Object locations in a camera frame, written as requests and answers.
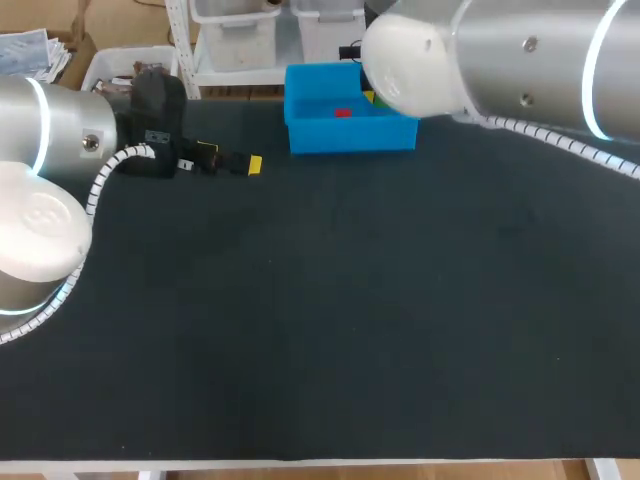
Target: blue plastic bin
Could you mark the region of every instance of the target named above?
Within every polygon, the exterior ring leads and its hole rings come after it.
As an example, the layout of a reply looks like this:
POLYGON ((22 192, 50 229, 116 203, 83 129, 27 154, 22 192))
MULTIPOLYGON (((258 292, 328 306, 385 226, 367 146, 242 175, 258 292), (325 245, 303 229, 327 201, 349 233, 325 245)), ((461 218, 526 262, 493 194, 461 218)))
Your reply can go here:
POLYGON ((371 104, 356 63, 292 65, 285 80, 291 153, 415 150, 418 119, 371 104), (339 112, 351 114, 336 117, 339 112))

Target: dark table mat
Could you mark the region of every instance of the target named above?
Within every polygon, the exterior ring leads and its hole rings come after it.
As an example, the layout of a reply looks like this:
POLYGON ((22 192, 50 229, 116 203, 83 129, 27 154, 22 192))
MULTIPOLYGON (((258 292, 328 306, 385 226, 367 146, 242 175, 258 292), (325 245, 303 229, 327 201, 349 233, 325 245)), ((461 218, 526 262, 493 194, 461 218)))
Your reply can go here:
POLYGON ((281 109, 190 106, 258 178, 109 181, 1 459, 640 456, 640 184, 446 119, 291 158, 281 109))

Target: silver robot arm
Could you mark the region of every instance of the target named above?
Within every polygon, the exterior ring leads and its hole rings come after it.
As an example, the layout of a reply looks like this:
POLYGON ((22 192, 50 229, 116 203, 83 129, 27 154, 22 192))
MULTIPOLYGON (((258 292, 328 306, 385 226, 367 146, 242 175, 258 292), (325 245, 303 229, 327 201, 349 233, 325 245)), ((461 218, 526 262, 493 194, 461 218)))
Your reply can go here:
POLYGON ((640 141, 639 32, 635 0, 399 0, 368 29, 362 62, 412 116, 640 141))
POLYGON ((111 172, 130 156, 155 153, 114 153, 116 119, 95 94, 0 76, 0 105, 2 345, 45 322, 71 293, 111 172))

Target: yellow object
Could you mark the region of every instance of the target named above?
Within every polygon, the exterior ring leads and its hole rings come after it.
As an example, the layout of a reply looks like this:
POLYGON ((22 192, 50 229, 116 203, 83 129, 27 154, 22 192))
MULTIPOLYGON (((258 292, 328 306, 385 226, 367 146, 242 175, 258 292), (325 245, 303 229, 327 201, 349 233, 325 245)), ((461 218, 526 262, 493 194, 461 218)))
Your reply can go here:
POLYGON ((262 157, 251 155, 251 163, 249 163, 249 176, 260 175, 262 171, 262 157))

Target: red block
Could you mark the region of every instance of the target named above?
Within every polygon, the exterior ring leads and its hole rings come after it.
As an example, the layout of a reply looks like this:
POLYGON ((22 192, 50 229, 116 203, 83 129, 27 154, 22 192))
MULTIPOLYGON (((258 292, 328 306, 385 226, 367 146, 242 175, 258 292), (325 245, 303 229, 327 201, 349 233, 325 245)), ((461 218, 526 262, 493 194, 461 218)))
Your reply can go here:
POLYGON ((336 118, 351 118, 353 112, 350 108, 336 108, 336 118))

